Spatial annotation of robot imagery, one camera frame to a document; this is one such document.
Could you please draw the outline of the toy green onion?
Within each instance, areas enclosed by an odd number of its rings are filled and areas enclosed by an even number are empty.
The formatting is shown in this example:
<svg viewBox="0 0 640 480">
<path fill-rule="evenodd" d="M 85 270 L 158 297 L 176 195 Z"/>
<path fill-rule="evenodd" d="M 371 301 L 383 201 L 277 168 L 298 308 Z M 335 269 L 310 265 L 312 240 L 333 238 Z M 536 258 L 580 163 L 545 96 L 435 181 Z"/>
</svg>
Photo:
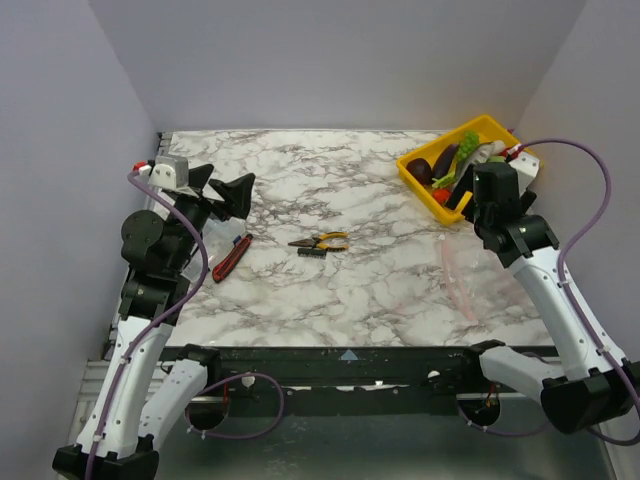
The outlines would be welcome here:
<svg viewBox="0 0 640 480">
<path fill-rule="evenodd" d="M 496 140 L 496 141 L 493 141 L 493 142 L 495 143 L 495 150 L 494 150 L 494 155 L 493 156 L 499 156 L 499 154 L 505 150 L 506 145 L 501 140 Z M 443 178 L 441 178 L 439 180 L 435 180 L 432 183 L 432 186 L 434 188 L 441 189 L 441 188 L 448 187 L 450 185 L 455 185 L 457 183 L 457 181 L 460 179 L 461 176 L 457 176 L 455 174 L 456 163 L 455 163 L 455 168 L 454 168 L 454 170 L 452 172 L 448 173 L 447 175 L 445 175 Z"/>
</svg>

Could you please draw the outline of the red toy chili pepper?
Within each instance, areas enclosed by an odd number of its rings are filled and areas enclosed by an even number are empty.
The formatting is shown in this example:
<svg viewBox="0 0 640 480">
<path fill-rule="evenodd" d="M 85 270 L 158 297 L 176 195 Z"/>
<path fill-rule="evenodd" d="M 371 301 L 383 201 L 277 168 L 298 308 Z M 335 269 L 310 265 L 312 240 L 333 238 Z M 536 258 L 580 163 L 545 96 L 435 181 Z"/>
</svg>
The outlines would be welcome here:
<svg viewBox="0 0 640 480">
<path fill-rule="evenodd" d="M 445 205 L 451 196 L 448 189 L 435 189 L 432 191 L 432 197 L 439 205 Z"/>
</svg>

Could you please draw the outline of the clear zip top bag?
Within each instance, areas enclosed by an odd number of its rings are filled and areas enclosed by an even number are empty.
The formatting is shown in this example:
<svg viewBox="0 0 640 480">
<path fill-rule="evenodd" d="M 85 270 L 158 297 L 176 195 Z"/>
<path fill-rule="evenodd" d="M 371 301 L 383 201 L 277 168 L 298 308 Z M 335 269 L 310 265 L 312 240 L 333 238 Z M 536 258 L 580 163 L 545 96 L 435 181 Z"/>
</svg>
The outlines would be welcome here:
<svg viewBox="0 0 640 480">
<path fill-rule="evenodd" d="M 523 288 L 475 237 L 441 235 L 436 251 L 449 298 L 469 322 L 479 324 L 508 307 L 527 305 Z"/>
</svg>

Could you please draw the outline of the grey toy fish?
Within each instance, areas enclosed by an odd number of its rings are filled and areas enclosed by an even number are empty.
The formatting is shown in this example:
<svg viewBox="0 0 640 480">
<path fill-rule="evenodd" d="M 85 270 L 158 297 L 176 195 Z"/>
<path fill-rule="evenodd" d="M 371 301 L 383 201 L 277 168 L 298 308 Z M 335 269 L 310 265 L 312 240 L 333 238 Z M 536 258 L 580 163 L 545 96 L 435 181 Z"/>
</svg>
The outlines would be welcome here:
<svg viewBox="0 0 640 480">
<path fill-rule="evenodd" d="M 462 176 L 466 169 L 471 165 L 483 164 L 494 155 L 495 143 L 488 142 L 478 145 L 478 147 L 465 159 L 461 159 L 456 163 L 455 174 Z"/>
</svg>

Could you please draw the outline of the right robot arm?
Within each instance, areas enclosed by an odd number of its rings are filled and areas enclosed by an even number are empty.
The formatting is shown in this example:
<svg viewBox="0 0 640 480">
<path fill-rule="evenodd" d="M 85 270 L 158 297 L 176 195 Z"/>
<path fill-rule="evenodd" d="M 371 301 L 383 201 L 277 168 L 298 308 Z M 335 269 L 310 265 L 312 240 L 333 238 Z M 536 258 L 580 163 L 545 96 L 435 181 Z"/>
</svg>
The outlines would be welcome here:
<svg viewBox="0 0 640 480">
<path fill-rule="evenodd" d="M 560 363 L 545 364 L 500 341 L 484 341 L 466 349 L 462 384 L 474 392 L 505 385 L 539 403 L 565 434 L 626 415 L 639 404 L 639 365 L 627 359 L 572 288 L 559 241 L 542 216 L 527 213 L 515 169 L 485 163 L 470 173 L 474 231 L 528 294 Z"/>
</svg>

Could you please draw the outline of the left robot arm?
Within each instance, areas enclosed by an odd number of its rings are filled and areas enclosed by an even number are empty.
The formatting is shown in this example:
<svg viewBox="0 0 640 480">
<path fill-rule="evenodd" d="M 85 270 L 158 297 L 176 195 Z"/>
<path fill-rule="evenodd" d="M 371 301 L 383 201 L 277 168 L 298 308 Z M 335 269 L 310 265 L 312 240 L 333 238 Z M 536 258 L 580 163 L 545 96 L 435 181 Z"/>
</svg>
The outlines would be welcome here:
<svg viewBox="0 0 640 480">
<path fill-rule="evenodd" d="M 223 182 L 212 172 L 210 164 L 192 168 L 172 157 L 139 163 L 127 176 L 169 214 L 139 210 L 121 227 L 129 270 L 115 347 L 85 426 L 54 456 L 54 471 L 66 479 L 154 478 L 160 449 L 189 402 L 221 385 L 219 353 L 188 345 L 157 391 L 149 391 L 182 307 L 208 275 L 208 221 L 244 220 L 250 213 L 255 175 Z"/>
</svg>

